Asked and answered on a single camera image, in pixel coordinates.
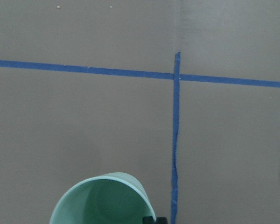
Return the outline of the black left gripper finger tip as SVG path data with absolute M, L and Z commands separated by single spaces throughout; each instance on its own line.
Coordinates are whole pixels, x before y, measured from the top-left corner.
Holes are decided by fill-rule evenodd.
M 168 220 L 166 217 L 157 217 L 156 220 L 152 216 L 143 217 L 142 218 L 143 224 L 168 224 Z

